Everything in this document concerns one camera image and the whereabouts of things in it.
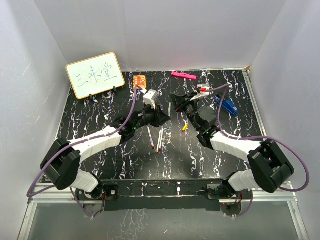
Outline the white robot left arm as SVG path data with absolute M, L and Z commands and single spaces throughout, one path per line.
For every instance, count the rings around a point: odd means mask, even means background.
M 103 183 L 92 173 L 81 170 L 81 164 L 101 151 L 127 142 L 135 136 L 137 129 L 148 125 L 158 128 L 170 119 L 159 105 L 153 109 L 148 104 L 142 110 L 134 111 L 128 119 L 118 116 L 111 125 L 91 135 L 76 140 L 58 138 L 40 164 L 40 169 L 58 190 L 75 188 L 97 200 L 103 195 Z

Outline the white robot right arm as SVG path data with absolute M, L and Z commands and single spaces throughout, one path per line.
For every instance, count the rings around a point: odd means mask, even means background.
M 250 169 L 234 172 L 224 179 L 216 190 L 233 199 L 243 190 L 261 188 L 274 193 L 293 175 L 294 167 L 274 140 L 238 140 L 225 136 L 216 125 L 217 117 L 208 106 L 198 106 L 196 93 L 170 94 L 176 112 L 184 113 L 203 147 L 225 152 L 249 163 Z

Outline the green-tipped white pen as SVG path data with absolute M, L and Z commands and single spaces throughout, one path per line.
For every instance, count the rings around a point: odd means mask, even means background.
M 167 111 L 167 114 L 169 117 L 171 117 L 171 109 L 172 109 L 172 100 L 169 100 L 168 111 Z

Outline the red-tipped white pen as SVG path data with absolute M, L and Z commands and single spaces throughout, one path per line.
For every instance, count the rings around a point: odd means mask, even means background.
M 152 134 L 151 134 L 151 129 L 149 126 L 147 126 L 147 131 L 148 131 L 151 147 L 152 147 L 152 149 L 155 149 L 154 141 L 153 141 Z

